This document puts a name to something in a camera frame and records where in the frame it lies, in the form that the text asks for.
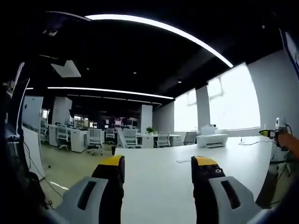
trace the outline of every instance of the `black ceiling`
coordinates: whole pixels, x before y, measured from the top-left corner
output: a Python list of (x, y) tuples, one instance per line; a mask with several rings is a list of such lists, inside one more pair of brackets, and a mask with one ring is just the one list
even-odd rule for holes
[[(275, 8), (277, 6), (248, 0), (216, 6), (207, 3), (201, 6), (160, 4), (148, 7), (128, 4), (56, 5), (46, 10), (80, 16), (128, 14), (164, 22), (206, 42), (237, 65), (251, 63), (282, 48)], [(34, 90), (27, 94), (47, 98), (67, 94), (91, 95), (156, 102), (154, 107), (157, 107), (170, 100), (99, 91), (56, 91), (47, 90), (47, 87), (102, 88), (175, 98), (191, 88), (202, 87), (209, 79), (228, 69), (226, 64), (192, 41), (160, 28), (128, 21), (68, 22), (51, 40), (48, 37), (39, 39), (38, 46), (39, 54), (73, 60), (82, 75), (80, 78), (61, 78), (49, 61), (35, 59), (31, 64), (29, 83)], [(102, 98), (71, 98), (78, 108), (117, 110), (119, 113), (136, 111), (141, 104)]]

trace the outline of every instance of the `potted plant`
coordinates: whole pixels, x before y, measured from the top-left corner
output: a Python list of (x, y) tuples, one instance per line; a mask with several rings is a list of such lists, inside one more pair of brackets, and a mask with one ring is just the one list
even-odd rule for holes
[(149, 133), (149, 134), (153, 134), (154, 129), (152, 127), (147, 127), (146, 132)]

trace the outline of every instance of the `curved led light strip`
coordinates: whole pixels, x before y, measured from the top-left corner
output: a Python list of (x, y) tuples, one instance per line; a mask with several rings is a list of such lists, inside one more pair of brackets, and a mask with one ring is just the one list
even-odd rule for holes
[(124, 21), (132, 21), (132, 22), (139, 22), (139, 23), (144, 23), (148, 25), (152, 25), (154, 27), (159, 27), (162, 29), (166, 29), (170, 32), (173, 32), (177, 35), (180, 35), (184, 38), (187, 38), (188, 40), (198, 44), (199, 46), (203, 47), (207, 51), (211, 52), (213, 55), (218, 57), (220, 60), (222, 60), (228, 67), (232, 68), (233, 64), (229, 62), (228, 59), (226, 59), (222, 54), (220, 54), (218, 51), (204, 43), (203, 41), (197, 39), (196, 37), (184, 32), (183, 30), (180, 30), (178, 28), (175, 28), (173, 26), (167, 25), (162, 22), (158, 22), (155, 20), (150, 20), (138, 16), (132, 16), (132, 15), (117, 15), (117, 14), (99, 14), (99, 15), (89, 15), (85, 16), (86, 18), (90, 20), (124, 20)]
[(141, 93), (141, 92), (129, 92), (129, 91), (122, 91), (122, 90), (106, 90), (106, 89), (81, 88), (81, 87), (48, 87), (48, 89), (54, 89), (54, 90), (92, 90), (92, 91), (104, 91), (104, 92), (118, 92), (118, 93), (127, 93), (127, 94), (141, 95), (141, 96), (147, 96), (147, 97), (173, 99), (173, 97), (165, 97), (165, 96), (159, 96), (159, 95), (154, 95), (154, 94), (147, 94), (147, 93)]

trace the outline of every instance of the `floor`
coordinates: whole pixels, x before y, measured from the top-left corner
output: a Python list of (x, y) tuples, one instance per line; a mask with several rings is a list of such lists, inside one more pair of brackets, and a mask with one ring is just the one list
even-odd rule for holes
[[(45, 192), (47, 201), (52, 201), (52, 206), (57, 207), (62, 201), (63, 193), (84, 176), (90, 176), (99, 161), (112, 155), (112, 145), (104, 145), (102, 148), (103, 155), (96, 152), (90, 155), (87, 151), (76, 153), (66, 149), (59, 149), (48, 144), (41, 144), (41, 156), (45, 179), (41, 180), (42, 189)], [(280, 199), (286, 193), (294, 175), (289, 175), (288, 169), (283, 169), (284, 164), (280, 167), (270, 165), (269, 175), (267, 175), (265, 186), (262, 189), (264, 197), (260, 198), (261, 207), (276, 207)], [(278, 169), (284, 170), (279, 181), (277, 182)]]
[(84, 176), (91, 176), (99, 161), (112, 156), (111, 146), (103, 146), (103, 155), (100, 152), (90, 155), (87, 151), (76, 153), (41, 144), (41, 157), (46, 175), (45, 179), (41, 180), (41, 186), (47, 201), (51, 200), (52, 206), (57, 207), (62, 201), (60, 195)]

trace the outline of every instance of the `white printer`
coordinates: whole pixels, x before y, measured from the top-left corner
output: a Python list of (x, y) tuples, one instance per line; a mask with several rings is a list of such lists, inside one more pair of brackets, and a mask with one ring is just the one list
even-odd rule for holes
[(225, 146), (227, 140), (227, 134), (199, 135), (197, 136), (197, 146), (207, 148), (222, 147)]

